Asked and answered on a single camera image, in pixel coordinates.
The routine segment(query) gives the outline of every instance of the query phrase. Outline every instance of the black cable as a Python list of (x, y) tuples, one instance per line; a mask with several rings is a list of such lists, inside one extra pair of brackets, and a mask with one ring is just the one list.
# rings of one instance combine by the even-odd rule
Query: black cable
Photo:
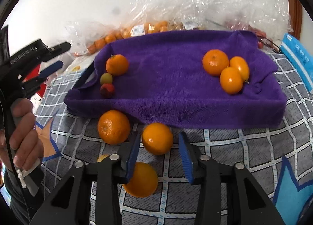
[(26, 202), (24, 189), (22, 187), (21, 181), (20, 181), (20, 179), (18, 177), (18, 174), (16, 172), (16, 168), (15, 168), (15, 165), (14, 165), (14, 162), (13, 162), (12, 153), (11, 153), (11, 149), (10, 149), (10, 137), (8, 136), (8, 132), (7, 132), (8, 125), (7, 125), (7, 120), (6, 120), (7, 119), (7, 111), (3, 108), (3, 105), (2, 105), (3, 101), (5, 101), (5, 98), (4, 98), (3, 92), (0, 89), (0, 106), (1, 106), (2, 117), (3, 117), (3, 129), (4, 129), (5, 143), (6, 143), (6, 146), (7, 146), (7, 154), (9, 156), (12, 172), (13, 172), (13, 174), (15, 176), (15, 179), (18, 182), (19, 188), (20, 188), (20, 190), (22, 192), (22, 196), (23, 196), (24, 203), (25, 203), (26, 210), (27, 210), (28, 221), (30, 223), (29, 207), (28, 207), (28, 204)]

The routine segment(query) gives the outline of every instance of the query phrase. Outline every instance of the silver bolt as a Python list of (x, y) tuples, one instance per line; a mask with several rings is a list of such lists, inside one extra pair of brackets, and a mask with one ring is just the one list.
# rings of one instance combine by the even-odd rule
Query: silver bolt
[(237, 169), (244, 169), (244, 168), (245, 168), (245, 166), (244, 166), (242, 163), (240, 163), (240, 162), (236, 163), (236, 164), (235, 164), (235, 167), (236, 167)]
[(83, 165), (84, 165), (84, 163), (82, 161), (75, 162), (75, 167), (76, 168), (81, 168)]
[(120, 156), (118, 154), (111, 154), (109, 158), (110, 160), (118, 160)]
[(205, 154), (200, 155), (200, 160), (209, 160), (209, 159), (210, 157)]

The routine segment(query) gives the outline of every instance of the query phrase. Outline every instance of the tray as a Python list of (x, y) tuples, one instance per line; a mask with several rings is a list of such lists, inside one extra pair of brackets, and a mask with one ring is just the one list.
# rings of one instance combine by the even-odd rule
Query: tray
[[(251, 74), (241, 93), (226, 94), (219, 78), (204, 71), (202, 58), (211, 49), (247, 61)], [(112, 54), (123, 54), (130, 66), (125, 75), (114, 78), (113, 98), (103, 99), (100, 76)], [(84, 84), (94, 69), (95, 77)], [(276, 70), (268, 55), (257, 49), (257, 38), (251, 32), (157, 33), (106, 45), (64, 102), (71, 113), (88, 118), (116, 109), (132, 121), (175, 127), (274, 127), (280, 124), (286, 107), (286, 96), (273, 75)]]

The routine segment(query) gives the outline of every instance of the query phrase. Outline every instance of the human hand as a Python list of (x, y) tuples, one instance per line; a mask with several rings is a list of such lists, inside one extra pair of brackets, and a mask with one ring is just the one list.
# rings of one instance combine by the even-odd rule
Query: human hand
[[(13, 109), (14, 117), (22, 117), (10, 138), (10, 147), (17, 150), (13, 162), (16, 167), (29, 170), (35, 161), (43, 157), (43, 144), (38, 138), (35, 125), (35, 115), (32, 113), (32, 102), (28, 99), (21, 100)], [(4, 165), (12, 170), (7, 154), (4, 131), (0, 131), (0, 159)]]

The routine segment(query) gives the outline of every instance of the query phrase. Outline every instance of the blue package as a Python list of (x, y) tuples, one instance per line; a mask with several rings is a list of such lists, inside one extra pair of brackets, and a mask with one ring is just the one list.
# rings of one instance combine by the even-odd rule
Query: blue package
[(295, 67), (307, 90), (313, 94), (313, 57), (295, 37), (287, 33), (281, 43), (281, 51)]

